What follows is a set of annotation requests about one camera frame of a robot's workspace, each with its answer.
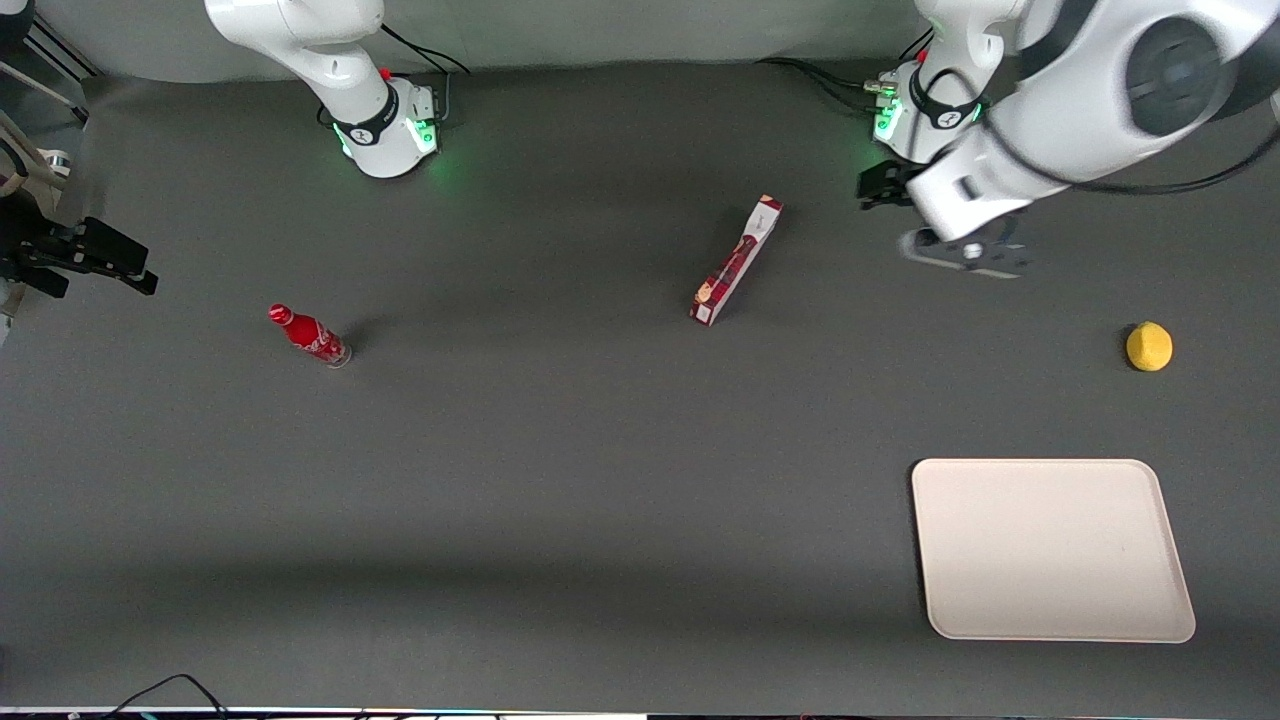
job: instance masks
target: white wall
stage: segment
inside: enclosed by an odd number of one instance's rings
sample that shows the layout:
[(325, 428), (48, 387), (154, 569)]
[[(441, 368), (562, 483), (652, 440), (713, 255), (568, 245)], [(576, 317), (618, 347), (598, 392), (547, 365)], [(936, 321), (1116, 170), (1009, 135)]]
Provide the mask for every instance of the white wall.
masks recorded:
[[(174, 82), (288, 77), (223, 40), (202, 0), (37, 0), (37, 8), (113, 74)], [(474, 68), (883, 58), (925, 27), (910, 0), (387, 0), (387, 22)], [(393, 69), (422, 67), (385, 36), (365, 46)]]

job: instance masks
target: cardboard box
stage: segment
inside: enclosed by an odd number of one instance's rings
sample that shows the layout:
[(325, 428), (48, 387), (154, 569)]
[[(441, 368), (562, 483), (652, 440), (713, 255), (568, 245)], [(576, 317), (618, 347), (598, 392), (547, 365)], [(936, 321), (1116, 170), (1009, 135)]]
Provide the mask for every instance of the cardboard box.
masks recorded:
[(762, 195), (755, 210), (742, 228), (742, 238), (737, 241), (733, 252), (721, 263), (719, 269), (707, 277), (703, 287), (694, 295), (694, 306), (689, 310), (689, 316), (699, 323), (710, 327), (716, 322), (724, 304), (728, 301), (737, 283), (742, 282), (746, 269), (755, 261), (755, 256), (764, 247), (764, 241), (769, 238), (773, 227), (782, 214), (782, 204)]

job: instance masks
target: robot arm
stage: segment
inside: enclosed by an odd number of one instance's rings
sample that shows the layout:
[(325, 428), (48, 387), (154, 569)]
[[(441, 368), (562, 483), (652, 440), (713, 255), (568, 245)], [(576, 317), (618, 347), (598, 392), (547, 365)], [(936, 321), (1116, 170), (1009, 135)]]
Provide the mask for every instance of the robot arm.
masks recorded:
[(366, 174), (401, 176), (436, 149), (429, 88), (384, 79), (355, 42), (383, 24), (383, 0), (205, 0), (227, 40), (293, 70), (334, 119)]
[(1280, 0), (1029, 5), (1018, 92), (906, 186), (945, 241), (1061, 192), (1062, 179), (1155, 155), (1280, 86)]
[[(1016, 19), (1027, 1), (915, 0), (934, 37), (923, 61), (913, 58), (881, 74), (876, 86), (890, 87), (892, 99), (876, 140), (914, 164), (954, 142), (980, 111), (978, 96), (1005, 58), (1005, 38), (991, 27)], [(950, 74), (957, 69), (968, 86)]]

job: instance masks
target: yellow lemon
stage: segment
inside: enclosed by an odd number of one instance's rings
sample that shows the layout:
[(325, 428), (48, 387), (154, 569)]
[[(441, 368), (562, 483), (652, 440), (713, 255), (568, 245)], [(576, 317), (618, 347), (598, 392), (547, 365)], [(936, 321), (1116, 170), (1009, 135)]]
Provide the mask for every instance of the yellow lemon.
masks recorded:
[(1143, 323), (1129, 333), (1125, 350), (1134, 368), (1155, 373), (1174, 359), (1174, 338), (1156, 323)]

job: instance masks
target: coca-cola bottle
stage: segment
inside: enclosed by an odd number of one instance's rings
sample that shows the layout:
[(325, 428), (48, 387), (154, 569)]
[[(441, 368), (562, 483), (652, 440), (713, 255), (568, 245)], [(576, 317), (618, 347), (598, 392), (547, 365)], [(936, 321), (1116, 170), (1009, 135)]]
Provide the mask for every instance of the coca-cola bottle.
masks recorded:
[(342, 368), (351, 360), (351, 347), (311, 315), (300, 315), (279, 304), (271, 305), (266, 315), (284, 328), (285, 337), (294, 347), (325, 365)]

